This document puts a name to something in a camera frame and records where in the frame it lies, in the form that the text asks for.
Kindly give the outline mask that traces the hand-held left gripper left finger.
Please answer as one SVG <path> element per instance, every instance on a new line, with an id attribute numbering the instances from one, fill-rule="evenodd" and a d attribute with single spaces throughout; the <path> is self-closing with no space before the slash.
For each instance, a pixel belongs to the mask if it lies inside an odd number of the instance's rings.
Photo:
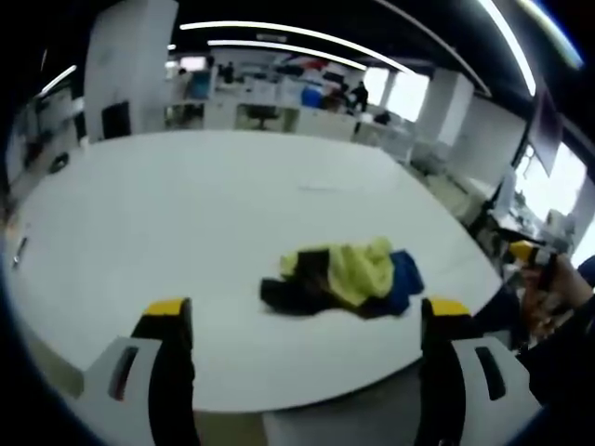
<path id="1" fill-rule="evenodd" d="M 198 445 L 192 301 L 151 303 L 83 373 L 76 415 L 106 445 Z"/>

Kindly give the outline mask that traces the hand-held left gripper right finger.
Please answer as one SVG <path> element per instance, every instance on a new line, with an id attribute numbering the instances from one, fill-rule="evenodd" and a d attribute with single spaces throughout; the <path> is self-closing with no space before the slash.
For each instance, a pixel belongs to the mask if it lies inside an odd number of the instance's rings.
<path id="1" fill-rule="evenodd" d="M 421 304 L 417 445 L 509 445 L 541 411 L 530 375 L 468 309 L 432 297 Z"/>

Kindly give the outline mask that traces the person's right hand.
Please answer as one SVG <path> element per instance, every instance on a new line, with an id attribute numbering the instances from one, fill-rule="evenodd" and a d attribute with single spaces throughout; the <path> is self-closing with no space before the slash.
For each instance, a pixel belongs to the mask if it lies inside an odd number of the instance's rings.
<path id="1" fill-rule="evenodd" d="M 522 313 L 531 322 L 547 321 L 579 309 L 593 297 L 593 287 L 573 267 L 567 256 L 557 256 L 549 271 L 522 270 Z"/>

